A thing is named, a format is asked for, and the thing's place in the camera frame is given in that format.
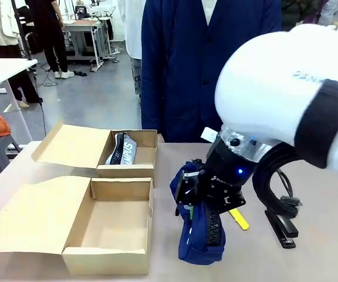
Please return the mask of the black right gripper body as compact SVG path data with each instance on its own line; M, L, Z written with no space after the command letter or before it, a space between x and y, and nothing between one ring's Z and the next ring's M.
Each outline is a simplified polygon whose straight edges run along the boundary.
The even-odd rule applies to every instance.
M207 153L207 159L198 175L204 186L240 192L255 171L257 163L234 153L223 140L216 140Z

